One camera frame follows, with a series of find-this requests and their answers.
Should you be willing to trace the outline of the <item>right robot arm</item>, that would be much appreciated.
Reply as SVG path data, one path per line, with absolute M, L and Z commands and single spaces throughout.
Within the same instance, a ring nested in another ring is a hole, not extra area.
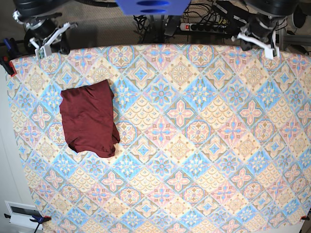
M 35 46 L 30 42 L 34 39 L 40 47 L 63 26 L 59 25 L 56 18 L 61 17 L 61 12 L 56 10 L 68 3 L 67 0 L 15 0 L 14 20 L 23 26 L 24 47 L 29 54 L 35 54 Z

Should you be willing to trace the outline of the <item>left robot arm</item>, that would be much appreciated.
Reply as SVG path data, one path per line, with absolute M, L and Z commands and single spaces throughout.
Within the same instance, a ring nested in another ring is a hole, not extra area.
M 256 10 L 245 26 L 233 40 L 240 40 L 240 47 L 248 51 L 254 45 L 264 48 L 268 46 L 276 54 L 277 24 L 293 14 L 298 0 L 242 0 L 242 4 Z

